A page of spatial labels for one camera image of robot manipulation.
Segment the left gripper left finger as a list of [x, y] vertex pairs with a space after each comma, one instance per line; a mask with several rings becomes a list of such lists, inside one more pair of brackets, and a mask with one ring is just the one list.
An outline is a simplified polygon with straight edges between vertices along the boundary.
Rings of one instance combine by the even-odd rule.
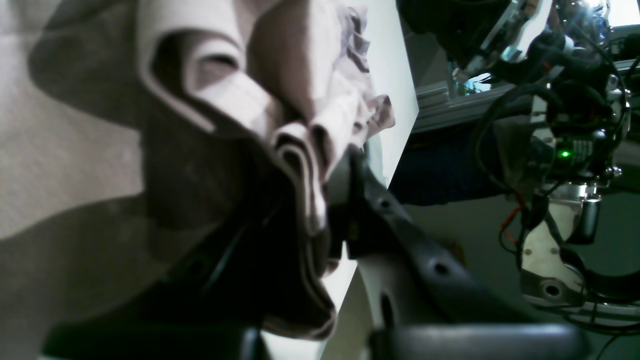
[[295, 217], [279, 200], [245, 218], [236, 213], [149, 289], [82, 322], [55, 326], [42, 346], [47, 360], [267, 360], [262, 338], [270, 255], [283, 241], [266, 237]]

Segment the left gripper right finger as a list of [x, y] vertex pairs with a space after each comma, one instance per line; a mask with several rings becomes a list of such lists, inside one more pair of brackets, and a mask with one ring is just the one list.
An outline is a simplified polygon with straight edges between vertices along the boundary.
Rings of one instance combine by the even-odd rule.
[[427, 235], [382, 185], [360, 148], [327, 185], [330, 258], [356, 260], [382, 323], [366, 360], [585, 360], [588, 338], [513, 308]]

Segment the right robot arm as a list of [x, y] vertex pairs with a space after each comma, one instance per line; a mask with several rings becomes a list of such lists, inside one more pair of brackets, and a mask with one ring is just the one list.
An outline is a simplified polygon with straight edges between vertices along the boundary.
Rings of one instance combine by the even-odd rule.
[[505, 195], [522, 229], [509, 239], [523, 298], [600, 333], [639, 333], [639, 273], [601, 275], [574, 246], [595, 241], [601, 190], [621, 174], [630, 130], [626, 80], [610, 45], [608, 0], [399, 0], [414, 34], [432, 34], [459, 84], [511, 84], [469, 124], [415, 134], [390, 183], [418, 207]]

